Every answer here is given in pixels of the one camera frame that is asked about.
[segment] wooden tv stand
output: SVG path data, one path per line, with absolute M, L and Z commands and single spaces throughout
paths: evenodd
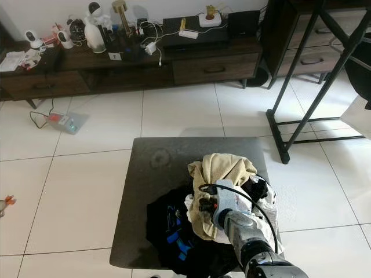
M 28 50 L 18 44 L 8 51 Z M 140 61 L 111 61 L 107 52 L 94 54 L 86 45 L 62 50 L 54 71 L 37 67 L 26 72 L 1 72 L 3 100 L 28 100 L 173 87 L 254 78 L 262 49 L 256 38 L 231 40 L 224 49 L 188 50 L 145 55 Z

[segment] black desk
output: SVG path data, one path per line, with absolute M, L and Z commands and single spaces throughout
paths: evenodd
M 190 182 L 187 165 L 209 153 L 250 159 L 268 180 L 263 151 L 254 137 L 136 138 L 126 175 L 110 264 L 120 268 L 160 269 L 157 252 L 146 240 L 147 204 Z

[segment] plastic bottle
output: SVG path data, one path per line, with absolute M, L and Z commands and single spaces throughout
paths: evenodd
M 87 17 L 84 18 L 85 22 L 85 38 L 88 41 L 88 46 L 94 53 L 103 53 L 106 50 L 103 38 L 100 34 L 98 27 L 92 24 Z

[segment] power strip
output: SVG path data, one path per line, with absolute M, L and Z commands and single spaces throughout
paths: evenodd
M 179 35 L 183 36 L 185 38 L 190 38 L 190 39 L 197 39 L 198 38 L 198 33 L 197 32 L 192 32 L 192 31 L 187 31 L 187 30 L 179 31 Z

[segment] beige towel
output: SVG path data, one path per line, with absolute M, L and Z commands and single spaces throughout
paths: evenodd
M 217 228 L 212 223 L 209 213 L 199 211 L 199 200 L 210 199 L 208 193 L 198 189 L 200 185 L 214 184 L 217 180 L 228 179 L 236 186 L 244 184 L 251 175 L 256 175 L 256 169 L 247 158 L 229 153 L 213 153 L 205 155 L 202 162 L 196 161 L 188 165 L 188 171 L 193 177 L 194 200 L 190 207 L 192 228 L 203 240 L 214 240 Z

